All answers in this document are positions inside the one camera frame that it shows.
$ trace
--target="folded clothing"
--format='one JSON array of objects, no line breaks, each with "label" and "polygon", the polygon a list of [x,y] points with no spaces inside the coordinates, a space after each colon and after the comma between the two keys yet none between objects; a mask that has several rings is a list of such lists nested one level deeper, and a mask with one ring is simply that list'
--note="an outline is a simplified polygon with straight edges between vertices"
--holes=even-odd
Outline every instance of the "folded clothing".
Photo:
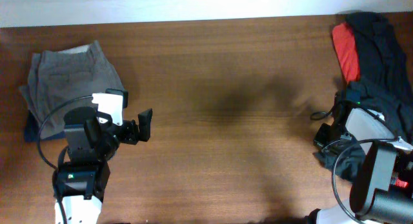
[{"label": "folded clothing", "polygon": [[413,105],[408,82],[406,55],[399,46],[393,26],[381,14],[357,12],[346,16],[352,27],[359,56],[360,76]]},{"label": "folded clothing", "polygon": [[[63,52],[46,50],[42,54],[33,54],[28,84],[19,90],[39,126],[60,104],[73,98],[105,92],[107,88],[124,89],[114,66],[103,54],[99,43],[94,41],[91,45]],[[63,116],[69,110],[92,105],[90,100],[81,100],[62,108],[46,123],[41,139],[63,131]]]},{"label": "folded clothing", "polygon": [[[29,111],[27,120],[26,120],[25,130],[23,132],[23,137],[25,139],[25,142],[32,143],[32,142],[37,141],[38,132],[39,132],[39,125],[37,124],[37,121],[34,118],[33,114]],[[43,140],[63,139],[65,137],[66,137],[65,133],[62,131],[53,136],[46,137]]]}]

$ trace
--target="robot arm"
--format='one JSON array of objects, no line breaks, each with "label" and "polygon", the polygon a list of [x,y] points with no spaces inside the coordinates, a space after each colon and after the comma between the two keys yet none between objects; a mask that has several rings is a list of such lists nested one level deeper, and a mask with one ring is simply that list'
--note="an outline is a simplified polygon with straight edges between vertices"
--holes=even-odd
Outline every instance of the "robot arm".
[{"label": "robot arm", "polygon": [[[324,123],[314,138],[314,144],[325,154],[340,155],[351,142],[357,143],[354,139],[387,139],[360,144],[366,158],[353,183],[350,200],[344,202],[347,210],[350,207],[352,215],[365,223],[413,223],[412,146],[389,131],[383,115],[361,107],[354,91],[338,92],[329,113],[333,124]],[[356,222],[336,206],[320,210],[316,223]]]},{"label": "robot arm", "polygon": [[[52,180],[57,196],[56,224],[96,223],[110,175],[107,161],[120,143],[136,145],[150,138],[152,109],[138,115],[137,125],[122,118],[127,92],[108,89],[104,94],[93,94],[93,98],[97,110],[79,107],[64,118],[68,146],[59,156]],[[66,151],[70,161],[64,163]]]}]

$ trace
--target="cable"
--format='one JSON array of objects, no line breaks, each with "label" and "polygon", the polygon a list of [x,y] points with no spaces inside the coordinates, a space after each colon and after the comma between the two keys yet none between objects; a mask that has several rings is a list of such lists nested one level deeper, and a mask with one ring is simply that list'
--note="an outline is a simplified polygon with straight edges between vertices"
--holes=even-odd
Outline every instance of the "cable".
[{"label": "cable", "polygon": [[[55,114],[57,111],[61,110],[63,107],[65,107],[67,105],[70,105],[70,104],[72,104],[76,101],[80,101],[80,100],[88,99],[88,98],[93,98],[93,96],[89,95],[89,96],[83,96],[83,97],[78,97],[78,98],[75,98],[75,99],[71,99],[70,101],[66,101],[63,104],[59,105],[58,107],[54,108],[46,116],[45,120],[41,123],[40,128],[39,128],[39,132],[37,133],[37,141],[36,141],[37,151],[39,152],[39,155],[40,155],[41,159],[47,165],[49,165],[50,167],[52,167],[54,169],[53,176],[52,176],[52,184],[53,184],[53,190],[54,190],[54,194],[56,196],[57,203],[59,204],[59,208],[60,208],[60,211],[62,213],[63,224],[67,224],[66,212],[65,212],[65,208],[64,208],[63,203],[62,203],[63,198],[60,195],[59,190],[57,189],[57,187],[55,185],[55,181],[57,179],[57,170],[58,170],[58,168],[53,163],[51,163],[49,160],[47,160],[45,155],[43,154],[43,152],[41,150],[41,146],[40,146],[40,135],[41,135],[41,131],[43,130],[43,128],[46,125],[46,122],[50,119],[51,116],[53,116],[53,114]],[[62,150],[62,152],[60,153],[58,163],[64,160],[67,149],[68,149],[68,146],[65,147]]]},{"label": "cable", "polygon": [[343,141],[343,140],[342,140],[342,139],[338,139],[338,140],[332,141],[331,143],[329,143],[329,144],[327,144],[325,147],[323,147],[323,150],[324,150],[324,149],[328,149],[328,147],[330,147],[330,146],[332,146],[332,145],[334,145],[334,144],[336,144],[336,143],[339,143],[339,142],[341,142],[341,141]]},{"label": "cable", "polygon": [[319,112],[314,112],[310,115],[310,120],[312,121],[319,121],[322,119],[325,119],[326,117],[328,117],[329,115],[331,115],[331,113],[333,113],[333,111],[335,111],[335,109],[338,107],[338,105],[342,104],[344,101],[338,101],[336,104],[333,105],[333,107],[331,107],[330,111],[325,112],[325,111],[319,111]]},{"label": "cable", "polygon": [[75,99],[71,99],[70,101],[66,101],[63,104],[59,105],[58,107],[54,108],[49,115],[46,116],[45,120],[41,123],[40,128],[39,128],[39,132],[37,133],[37,151],[39,152],[39,155],[41,157],[41,159],[50,167],[52,167],[54,170],[57,170],[57,167],[51,163],[49,160],[46,159],[45,155],[43,154],[41,147],[40,147],[40,135],[41,135],[41,131],[43,130],[43,128],[45,127],[46,122],[50,119],[50,117],[55,114],[57,111],[59,111],[60,109],[62,109],[63,107],[72,104],[73,102],[76,101],[80,101],[83,99],[88,99],[88,98],[93,98],[91,95],[89,96],[83,96],[83,97],[78,97]]},{"label": "cable", "polygon": [[331,115],[331,113],[333,113],[333,111],[335,111],[335,109],[342,103],[350,103],[352,105],[354,105],[356,108],[360,108],[362,109],[364,112],[366,112],[368,115],[372,116],[374,119],[376,119],[377,121],[379,121],[383,126],[385,126],[389,131],[391,131],[391,128],[389,127],[389,125],[386,123],[386,121],[383,121],[378,115],[374,114],[373,112],[371,112],[369,109],[361,106],[359,103],[353,102],[353,101],[338,101],[336,104],[333,105],[333,107],[331,107],[330,111],[328,112],[324,112],[324,111],[319,111],[319,112],[314,112],[310,115],[310,120],[312,121],[319,121],[322,119],[325,119],[326,117],[328,117],[329,115]]},{"label": "cable", "polygon": [[59,208],[60,208],[60,211],[62,213],[63,224],[67,224],[66,212],[65,212],[65,208],[64,208],[63,202],[62,202],[63,198],[60,195],[59,190],[56,187],[56,179],[57,179],[57,170],[55,170],[53,172],[52,186],[53,186],[54,194],[56,196],[57,204],[59,204]]},{"label": "cable", "polygon": [[337,192],[337,186],[336,186],[336,167],[337,167],[338,161],[340,160],[340,158],[342,157],[342,155],[343,155],[346,151],[348,151],[348,150],[351,149],[352,147],[357,146],[357,145],[359,145],[359,144],[362,144],[362,143],[371,143],[371,142],[373,142],[373,141],[394,141],[395,139],[397,139],[397,138],[392,138],[392,139],[389,139],[389,138],[388,138],[388,139],[384,139],[384,138],[383,138],[383,139],[364,139],[364,140],[361,140],[361,141],[357,141],[356,143],[351,143],[346,149],[344,149],[344,150],[337,156],[336,160],[334,161],[333,168],[332,168],[332,170],[331,170],[331,184],[332,184],[332,187],[333,187],[334,197],[336,197],[337,203],[338,203],[338,205],[340,206],[340,208],[343,210],[343,212],[344,212],[345,214],[347,214],[347,216],[348,216],[351,220],[355,221],[356,223],[364,224],[362,221],[360,221],[360,220],[358,220],[356,217],[354,217],[354,215],[352,215],[352,214],[350,213],[350,211],[348,211],[348,209],[344,206],[343,202],[341,201],[341,199],[340,199],[340,197],[339,197],[339,195],[338,195],[338,192]]}]

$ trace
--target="wood grain surface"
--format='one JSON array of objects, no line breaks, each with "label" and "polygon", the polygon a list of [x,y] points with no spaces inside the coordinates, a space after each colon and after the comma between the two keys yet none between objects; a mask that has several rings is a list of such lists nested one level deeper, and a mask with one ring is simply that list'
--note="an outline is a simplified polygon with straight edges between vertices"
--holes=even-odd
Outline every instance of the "wood grain surface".
[{"label": "wood grain surface", "polygon": [[[413,78],[413,14],[387,14]],[[332,27],[343,16],[0,29],[0,222],[53,223],[52,169],[23,141],[31,54],[98,40],[129,91],[125,119],[154,109],[152,138],[121,145],[99,223],[246,223],[336,204],[312,155],[343,88]],[[52,161],[65,140],[43,143]],[[350,184],[339,182],[345,199]]]}]

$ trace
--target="blue fabric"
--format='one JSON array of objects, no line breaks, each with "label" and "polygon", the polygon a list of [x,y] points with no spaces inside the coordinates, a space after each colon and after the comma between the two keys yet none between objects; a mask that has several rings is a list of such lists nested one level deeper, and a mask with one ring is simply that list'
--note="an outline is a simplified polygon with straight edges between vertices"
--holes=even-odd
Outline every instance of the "blue fabric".
[{"label": "blue fabric", "polygon": [[[37,133],[39,132],[39,126],[37,125],[37,121],[31,112],[28,113],[25,131],[23,132],[23,136],[26,143],[33,143],[37,141]],[[53,136],[47,137],[44,140],[54,140],[54,139],[63,139],[65,138],[65,133],[62,131],[58,134]]]}]

